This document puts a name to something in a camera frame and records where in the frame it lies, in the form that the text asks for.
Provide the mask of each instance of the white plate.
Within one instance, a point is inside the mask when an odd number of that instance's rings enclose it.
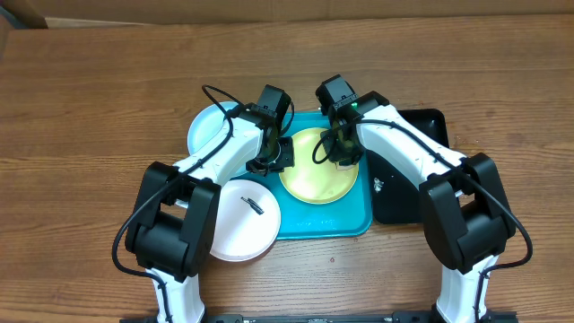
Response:
[[[251,198],[264,210],[257,214],[241,197]],[[245,261],[264,253],[277,238],[281,211],[273,194],[244,179],[222,188],[211,254],[221,260]]]

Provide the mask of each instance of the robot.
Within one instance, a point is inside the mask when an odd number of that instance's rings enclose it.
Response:
[[[235,100],[225,112],[207,91]],[[198,273],[213,243],[222,186],[238,170],[261,175],[283,171],[297,161],[292,141],[282,137],[283,119],[291,98],[267,85],[257,103],[242,104],[229,94],[205,86],[204,92],[225,114],[221,130],[207,144],[175,165],[154,162],[144,173],[135,212],[114,242],[116,266],[129,274],[153,279],[159,303],[157,317],[120,322],[251,323],[251,322],[517,322],[516,313],[496,313],[484,305],[488,274],[524,265],[532,257],[526,230],[509,211],[499,173],[483,153],[466,157],[449,150],[406,122],[390,102],[370,92],[358,96],[341,75],[317,88],[321,112],[331,129],[321,135],[315,153],[324,149],[337,168],[356,164],[365,150],[387,159],[419,189],[425,238],[443,265],[439,298],[423,311],[398,311],[368,317],[273,317],[240,315],[210,317],[199,294]],[[460,206],[457,198],[474,194]],[[187,209],[183,220],[161,211],[161,204]],[[528,246],[516,263],[495,265],[516,228]],[[125,268],[117,260],[117,245],[126,232],[126,249],[145,272]]]

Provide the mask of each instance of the plate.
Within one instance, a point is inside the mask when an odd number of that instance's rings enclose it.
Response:
[[[242,197],[264,212],[258,214]],[[280,226],[279,204],[267,188],[251,180],[231,180],[222,188],[210,253],[225,261],[250,260],[273,245]]]
[[[285,168],[285,171],[279,174],[279,179],[289,193],[311,204],[331,203],[343,197],[351,190],[359,175],[359,165],[348,170],[337,170],[330,161],[319,165],[313,162],[313,149],[325,130],[312,127],[293,135],[295,166]],[[317,150],[318,160],[325,155],[322,147]]]

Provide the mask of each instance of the cable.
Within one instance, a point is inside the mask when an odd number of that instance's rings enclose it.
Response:
[[[289,119],[287,126],[285,126],[283,130],[281,130],[279,136],[285,135],[287,131],[289,131],[289,128],[291,127],[291,122],[293,122],[293,117],[295,117],[295,104],[293,104],[293,101],[291,101],[291,118]]]
[[[342,131],[342,130],[345,130],[347,127],[354,127],[354,126],[357,126],[358,124],[377,124],[377,125],[389,126],[391,128],[395,128],[397,130],[400,130],[405,135],[408,135],[409,137],[411,137],[411,139],[413,139],[418,145],[420,145],[425,151],[427,151],[427,153],[429,153],[437,161],[439,161],[443,165],[449,167],[451,170],[456,171],[459,174],[461,174],[462,175],[461,177],[464,180],[466,180],[468,183],[470,183],[474,189],[476,189],[478,192],[480,192],[481,194],[486,196],[488,199],[490,199],[497,207],[500,208],[500,210],[502,210],[502,212],[508,218],[510,218],[510,220],[517,226],[518,230],[520,231],[520,234],[522,234],[522,237],[524,238],[524,241],[526,243],[526,255],[522,259],[520,259],[519,261],[510,262],[507,264],[489,266],[489,267],[485,268],[480,273],[480,279],[478,281],[478,289],[476,291],[476,297],[474,299],[474,319],[475,319],[476,323],[480,323],[479,303],[480,303],[480,299],[481,299],[481,294],[483,293],[484,279],[487,277],[487,275],[494,270],[522,266],[522,265],[526,264],[528,261],[530,261],[530,259],[532,258],[532,255],[534,254],[534,247],[532,244],[532,240],[530,239],[530,235],[526,231],[526,228],[522,225],[522,223],[518,220],[518,218],[513,213],[510,212],[510,210],[506,206],[504,206],[499,200],[494,198],[494,196],[492,196],[491,193],[489,193],[486,189],[484,189],[474,179],[472,179],[470,176],[467,176],[458,167],[456,167],[455,165],[453,165],[450,162],[448,162],[447,160],[445,160],[439,153],[436,153],[432,148],[430,148],[426,143],[424,143],[421,138],[419,138],[417,135],[413,134],[410,130],[408,130],[407,128],[402,127],[402,126],[400,126],[397,123],[392,122],[392,121],[363,119],[363,120],[351,121],[348,124],[345,124],[345,125],[338,127],[336,129],[330,129],[329,130],[330,133],[325,135],[323,138],[321,138],[321,140],[319,140],[319,142],[315,146],[315,149],[313,150],[313,154],[311,156],[313,159],[313,162],[314,163],[322,163],[322,162],[325,162],[326,159],[328,158],[329,153],[327,154],[327,157],[321,161],[317,161],[317,159],[316,159],[316,153],[317,153],[318,147],[322,143],[325,142],[327,137],[331,137],[332,134],[336,131]]]
[[[137,215],[139,215],[139,213],[142,212],[142,210],[146,206],[148,206],[152,201],[155,201],[159,197],[164,198],[165,194],[171,188],[173,188],[173,186],[176,183],[178,183],[180,180],[182,180],[185,176],[187,176],[188,174],[190,174],[194,170],[197,170],[198,168],[200,168],[205,162],[207,162],[217,152],[219,152],[223,148],[223,146],[226,145],[227,142],[233,136],[233,121],[231,121],[230,116],[228,115],[227,111],[225,111],[223,106],[219,103],[219,101],[217,101],[213,97],[213,95],[211,93],[209,93],[209,91],[207,91],[207,89],[214,90],[216,92],[219,92],[219,93],[225,95],[226,97],[234,100],[240,106],[243,106],[243,103],[241,103],[241,101],[235,99],[233,96],[231,96],[227,92],[224,92],[220,89],[212,87],[211,85],[203,85],[202,86],[202,90],[204,91],[205,95],[213,102],[213,104],[215,104],[217,106],[217,108],[219,108],[219,110],[222,111],[223,116],[225,116],[225,119],[229,123],[230,131],[227,133],[227,135],[225,136],[223,141],[220,144],[218,144],[212,151],[210,151],[203,159],[200,159],[196,164],[194,164],[189,169],[180,172],[176,178],[174,178],[170,182],[167,182],[163,187],[161,187],[157,192],[155,192],[150,198],[148,198],[145,202],[143,202],[143,204],[137,210],[135,210],[135,212],[133,212],[132,215],[130,215],[127,218],[127,220],[124,222],[124,224],[121,226],[121,228],[119,229],[119,231],[116,234],[116,238],[114,239],[114,243],[113,243],[112,248],[111,248],[111,258],[114,261],[114,265],[116,266],[116,268],[119,271],[126,273],[126,274],[129,274],[129,275],[151,278],[158,283],[158,288],[161,289],[161,297],[163,299],[163,308],[165,310],[166,322],[169,322],[169,323],[172,323],[173,320],[171,318],[170,305],[168,304],[168,292],[167,292],[167,289],[165,287],[166,284],[163,282],[161,277],[159,277],[157,275],[143,272],[143,271],[137,271],[134,269],[130,269],[130,268],[127,268],[127,267],[123,266],[122,264],[120,264],[119,259],[117,258],[117,248],[119,247],[119,242],[122,240],[122,236],[126,232],[129,224],[136,218]]]

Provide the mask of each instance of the table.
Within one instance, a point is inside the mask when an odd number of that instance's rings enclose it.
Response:
[[[569,15],[11,31],[0,64],[0,318],[152,315],[152,283],[118,272],[110,246],[145,168],[187,156],[189,124],[209,104],[201,84],[253,101],[270,83],[312,110],[315,89],[339,73],[399,109],[440,109],[454,149],[497,162],[535,256],[493,275],[487,305],[525,322],[573,321]],[[515,237],[501,261],[524,252]],[[374,314],[428,309],[439,274],[421,226],[373,224],[357,238],[278,241],[258,261],[211,259],[200,283],[212,314]]]

